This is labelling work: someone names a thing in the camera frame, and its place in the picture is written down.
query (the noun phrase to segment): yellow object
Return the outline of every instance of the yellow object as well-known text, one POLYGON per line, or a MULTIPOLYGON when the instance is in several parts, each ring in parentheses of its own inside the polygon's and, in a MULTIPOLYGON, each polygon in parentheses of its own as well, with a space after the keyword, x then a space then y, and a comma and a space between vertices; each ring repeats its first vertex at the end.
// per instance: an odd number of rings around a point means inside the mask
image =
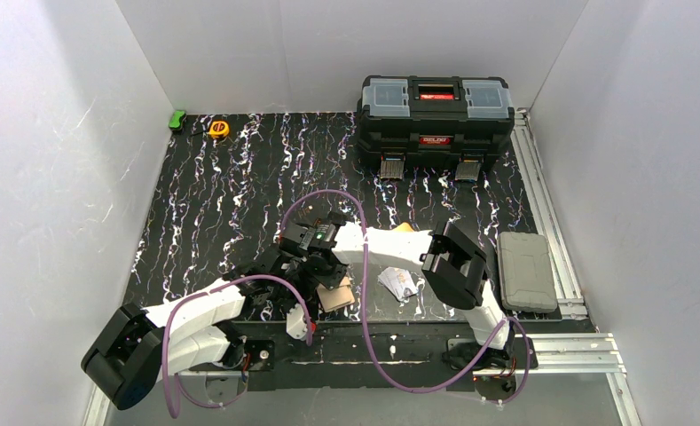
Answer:
POLYGON ((400 226, 392 229, 391 231, 396 231, 398 233, 414 233, 415 230, 410 226, 410 224, 403 222, 400 226))
POLYGON ((212 138, 224 138, 230 134, 230 125, 224 121, 212 122, 208 134, 212 138))

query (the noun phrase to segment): stack of paper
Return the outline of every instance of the stack of paper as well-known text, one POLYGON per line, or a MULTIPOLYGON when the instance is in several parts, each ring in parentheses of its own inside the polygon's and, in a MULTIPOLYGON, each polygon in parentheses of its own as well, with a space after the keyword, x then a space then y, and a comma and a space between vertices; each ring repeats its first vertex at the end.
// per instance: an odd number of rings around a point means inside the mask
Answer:
POLYGON ((415 285, 412 275, 404 269, 386 268, 378 276, 378 281, 388 288, 399 302, 418 294, 418 286, 415 285))

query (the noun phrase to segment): black marble tabletop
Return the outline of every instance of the black marble tabletop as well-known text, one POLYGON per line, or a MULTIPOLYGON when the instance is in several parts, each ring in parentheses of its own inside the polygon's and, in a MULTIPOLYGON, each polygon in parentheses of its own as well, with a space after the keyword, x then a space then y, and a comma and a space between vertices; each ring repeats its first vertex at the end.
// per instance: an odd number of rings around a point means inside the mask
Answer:
MULTIPOLYGON (((383 181, 358 164, 355 129, 354 115, 344 113, 188 116, 183 131, 169 141, 125 302, 173 300, 254 259, 275 241, 287 208, 317 189, 352 193, 376 228, 407 222, 424 230, 441 220, 456 221, 486 253, 493 252, 499 232, 536 232, 511 149, 477 183, 454 182, 425 169, 402 181, 383 181), (231 132, 215 141, 204 130, 220 119, 231 132)), ((357 217, 354 206, 336 196, 309 201, 296 216, 323 216, 330 209, 357 217)), ((421 276, 413 276, 418 295, 398 302, 377 282, 383 269, 370 268, 370 320, 463 320, 436 299, 421 276)), ((350 267, 356 295, 360 271, 359 265, 350 267)), ((358 320, 361 308, 356 296, 352 306, 322 319, 358 320)), ((284 317, 267 304, 243 312, 243 318, 284 317)))

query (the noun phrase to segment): toolbox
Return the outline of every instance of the toolbox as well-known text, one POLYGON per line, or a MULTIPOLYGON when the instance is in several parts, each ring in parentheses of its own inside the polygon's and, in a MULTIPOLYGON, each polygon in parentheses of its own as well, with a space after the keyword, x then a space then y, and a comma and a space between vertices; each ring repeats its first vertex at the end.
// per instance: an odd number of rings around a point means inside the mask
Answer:
POLYGON ((357 147, 381 178, 430 167, 477 180, 507 150, 514 124, 502 78, 371 75, 358 102, 357 147))

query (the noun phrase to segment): tape measure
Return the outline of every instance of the tape measure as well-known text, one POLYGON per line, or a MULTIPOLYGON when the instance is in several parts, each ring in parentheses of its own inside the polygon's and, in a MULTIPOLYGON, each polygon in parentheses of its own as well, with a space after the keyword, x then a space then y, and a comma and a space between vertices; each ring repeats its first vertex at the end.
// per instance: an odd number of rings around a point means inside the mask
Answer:
POLYGON ((208 128, 208 134, 212 138, 224 138, 230 134, 230 125, 224 121, 212 122, 211 127, 208 128))

